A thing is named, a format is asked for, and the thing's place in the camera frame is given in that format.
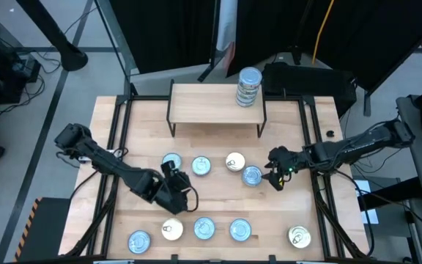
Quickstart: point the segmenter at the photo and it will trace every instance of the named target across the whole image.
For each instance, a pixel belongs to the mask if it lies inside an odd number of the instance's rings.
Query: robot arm
[[[338,142],[317,142],[303,147],[301,152],[293,152],[285,147],[276,147],[270,151],[270,162],[265,168],[270,173],[263,175],[265,180],[280,191],[287,176],[301,169],[315,169],[322,173],[331,173],[343,163],[353,164],[375,150],[384,147],[409,147],[415,136],[408,125],[397,119],[374,126],[366,132]]]
[[[190,191],[190,179],[184,172],[175,169],[173,161],[160,166],[165,177],[154,169],[142,169],[128,166],[114,154],[104,150],[92,140],[90,130],[79,124],[69,124],[55,139],[56,146],[70,158],[86,156],[92,160],[92,166],[102,174],[116,175],[122,178],[130,190],[148,201],[173,214],[188,209],[187,193]]]

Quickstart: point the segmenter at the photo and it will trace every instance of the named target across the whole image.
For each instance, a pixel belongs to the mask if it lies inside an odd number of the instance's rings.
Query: wooden platform
[[[105,147],[107,142],[114,102],[115,98],[97,99],[90,128],[100,146]],[[130,152],[125,162],[160,169],[166,153],[179,153],[182,170],[190,175],[199,193],[199,209],[177,215],[185,231],[178,241],[167,241],[160,230],[162,223],[172,215],[132,194],[120,180],[108,258],[169,260],[172,254],[178,254],[180,260],[267,260],[268,255],[274,254],[278,260],[322,260],[314,195],[307,170],[294,175],[284,190],[278,192],[266,181],[256,188],[248,187],[241,181],[239,172],[230,172],[225,166],[226,156],[239,152],[245,156],[246,165],[258,166],[265,173],[268,152],[274,147],[284,145],[289,150],[301,151],[304,141],[297,103],[267,102],[267,127],[260,139],[255,137],[254,125],[242,124],[181,124],[177,126],[177,136],[172,138],[166,122],[167,103],[133,101],[126,144]],[[316,103],[324,140],[328,140],[325,138],[328,130],[335,131],[332,140],[341,139],[333,99],[316,98]],[[190,164],[198,155],[211,160],[211,173],[205,177],[197,177],[191,171]],[[348,166],[341,170],[349,173]],[[82,165],[77,184],[90,173],[90,165]],[[71,249],[89,226],[99,179],[89,181],[74,197],[60,254]],[[341,226],[360,250],[367,252],[354,187],[337,175],[333,176],[332,184]],[[188,206],[193,208],[196,202],[193,193],[188,197]],[[216,233],[209,241],[200,241],[193,234],[193,223],[202,216],[210,217],[216,224]],[[252,236],[246,242],[233,241],[229,235],[229,225],[237,218],[247,219],[252,226]],[[296,249],[286,239],[286,231],[295,225],[303,225],[311,233],[311,244],[305,249]],[[328,223],[327,229],[328,234],[332,234]],[[96,252],[100,251],[103,230],[101,226]],[[140,255],[134,255],[127,247],[128,237],[136,230],[144,230],[152,238],[149,251]],[[330,247],[335,254],[332,238]]]
[[[236,84],[174,84],[169,120],[171,123],[262,124],[262,90],[255,103],[239,106]]]

